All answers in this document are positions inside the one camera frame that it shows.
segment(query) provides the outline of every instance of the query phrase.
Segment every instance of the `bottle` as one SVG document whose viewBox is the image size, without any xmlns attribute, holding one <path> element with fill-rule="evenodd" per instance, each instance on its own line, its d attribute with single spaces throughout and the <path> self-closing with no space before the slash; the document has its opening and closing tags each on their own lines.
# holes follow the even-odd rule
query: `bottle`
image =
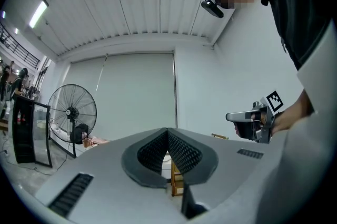
<svg viewBox="0 0 337 224">
<path fill-rule="evenodd" d="M 21 124 L 21 110 L 19 110 L 19 112 L 17 113 L 17 124 Z"/>
</svg>

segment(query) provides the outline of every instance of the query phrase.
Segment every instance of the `fan guard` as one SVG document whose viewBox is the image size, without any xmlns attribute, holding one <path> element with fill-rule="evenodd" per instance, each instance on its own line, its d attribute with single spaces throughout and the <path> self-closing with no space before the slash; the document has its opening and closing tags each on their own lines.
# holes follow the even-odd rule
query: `fan guard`
<svg viewBox="0 0 337 224">
<path fill-rule="evenodd" d="M 76 84 L 61 86 L 51 96 L 48 105 L 51 107 L 49 128 L 59 139 L 73 142 L 71 134 L 80 124 L 88 126 L 88 135 L 92 132 L 97 109 L 93 97 L 83 87 Z"/>
</svg>

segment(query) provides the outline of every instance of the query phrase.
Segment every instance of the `fluorescent light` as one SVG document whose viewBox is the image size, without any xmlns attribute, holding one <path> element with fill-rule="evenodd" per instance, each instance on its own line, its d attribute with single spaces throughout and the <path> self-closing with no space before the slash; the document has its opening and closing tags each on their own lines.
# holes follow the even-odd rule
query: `fluorescent light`
<svg viewBox="0 0 337 224">
<path fill-rule="evenodd" d="M 36 9 L 36 11 L 35 11 L 32 19 L 31 19 L 31 21 L 29 22 L 29 26 L 31 28 L 34 28 L 34 26 L 36 25 L 38 19 L 40 19 L 41 15 L 44 13 L 44 11 L 46 10 L 47 7 L 48 6 L 47 6 L 47 4 L 46 4 L 45 1 L 42 1 L 40 3 L 40 5 L 37 7 L 37 9 Z"/>
</svg>

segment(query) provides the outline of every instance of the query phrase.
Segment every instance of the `metal railing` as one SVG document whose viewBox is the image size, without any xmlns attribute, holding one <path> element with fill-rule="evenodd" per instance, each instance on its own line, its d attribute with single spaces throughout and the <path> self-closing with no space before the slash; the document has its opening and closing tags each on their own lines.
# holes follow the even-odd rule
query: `metal railing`
<svg viewBox="0 0 337 224">
<path fill-rule="evenodd" d="M 7 49 L 12 51 L 15 55 L 21 58 L 28 65 L 33 68 L 37 68 L 40 60 L 33 54 L 23 48 L 19 42 L 17 42 L 10 33 L 5 29 L 2 23 L 0 23 L 0 42 L 6 46 Z"/>
</svg>

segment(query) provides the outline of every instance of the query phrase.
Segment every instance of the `white ceiling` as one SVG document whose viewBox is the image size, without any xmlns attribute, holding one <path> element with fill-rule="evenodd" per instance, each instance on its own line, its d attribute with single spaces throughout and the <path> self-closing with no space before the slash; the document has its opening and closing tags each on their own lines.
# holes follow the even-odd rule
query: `white ceiling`
<svg viewBox="0 0 337 224">
<path fill-rule="evenodd" d="M 113 39 L 118 43 L 121 39 L 125 43 L 122 36 L 136 34 L 190 35 L 203 39 L 199 43 L 213 45 L 233 13 L 223 9 L 225 18 L 215 18 L 200 7 L 201 0 L 46 1 L 49 7 L 33 33 L 37 42 L 42 42 L 57 57 L 64 57 L 80 46 L 94 48 L 101 41 Z M 40 2 L 7 0 L 3 10 L 23 34 L 28 34 L 31 31 L 28 23 Z"/>
</svg>

